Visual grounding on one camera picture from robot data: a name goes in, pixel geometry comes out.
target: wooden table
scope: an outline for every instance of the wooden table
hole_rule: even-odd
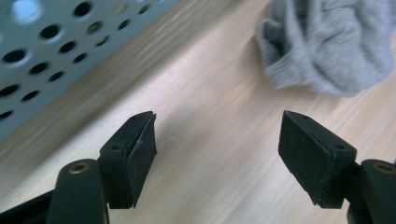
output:
[[[159,153],[136,209],[111,210],[111,223],[347,223],[347,202],[314,206],[278,156],[282,112],[337,133],[358,162],[394,162],[396,76],[354,98],[276,90],[254,38],[267,4],[180,0],[0,142],[0,211],[52,189],[63,166],[97,159],[125,120],[152,110]]]

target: screw hole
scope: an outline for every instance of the screw hole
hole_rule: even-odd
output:
[[[59,49],[59,52],[67,53],[70,50],[72,50],[75,46],[76,46],[76,42],[74,42],[74,41],[67,42],[61,46],[61,48]]]
[[[7,119],[9,116],[12,115],[12,113],[13,113],[12,111],[7,111],[7,112],[5,112],[3,114],[0,114],[0,121],[3,121],[5,119]]]
[[[387,175],[396,175],[396,168],[392,165],[383,163],[383,162],[376,162],[374,163],[374,168]]]
[[[72,166],[69,169],[69,173],[72,175],[78,175],[78,174],[81,174],[82,172],[87,171],[88,169],[90,169],[90,165],[85,162],[82,162],[82,163]]]
[[[149,10],[149,7],[150,7],[150,5],[149,5],[149,4],[146,4],[146,5],[144,5],[142,8],[140,8],[140,10],[139,10],[139,15],[145,14],[145,13]]]
[[[91,4],[88,2],[83,2],[79,4],[74,11],[75,16],[83,17],[91,11]]]
[[[123,21],[123,22],[119,25],[119,30],[122,30],[122,29],[125,28],[128,24],[129,24],[129,20]]]
[[[57,72],[57,73],[55,73],[54,75],[52,75],[52,76],[49,78],[49,82],[56,81],[56,80],[58,80],[59,78],[61,78],[63,75],[64,75],[64,72]]]
[[[26,56],[26,51],[23,49],[16,49],[6,54],[3,61],[6,63],[17,63]]]
[[[40,32],[40,35],[45,39],[51,39],[59,34],[59,30],[60,28],[58,25],[47,26]]]
[[[85,58],[87,57],[86,53],[82,53],[80,55],[78,55],[75,60],[73,61],[73,63],[81,63]]]
[[[30,101],[33,98],[35,98],[38,95],[38,91],[32,91],[28,94],[26,94],[25,96],[23,96],[22,101],[26,102],[26,101]]]
[[[30,75],[38,75],[44,72],[49,67],[48,63],[39,63],[30,69]]]
[[[108,40],[108,35],[106,35],[106,36],[100,38],[100,39],[96,42],[96,46],[99,47],[99,46],[104,45],[104,44],[107,42],[107,40]]]
[[[87,33],[89,35],[91,35],[91,34],[97,32],[101,27],[102,27],[102,23],[99,21],[96,21],[93,24],[91,24],[90,27],[88,27]]]
[[[19,87],[20,86],[18,86],[18,85],[12,85],[12,86],[3,88],[2,90],[0,90],[0,97],[6,97],[6,96],[11,95],[15,91],[17,91]]]

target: gray sock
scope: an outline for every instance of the gray sock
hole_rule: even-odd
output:
[[[395,0],[273,0],[257,26],[265,74],[279,88],[354,96],[392,70]]]

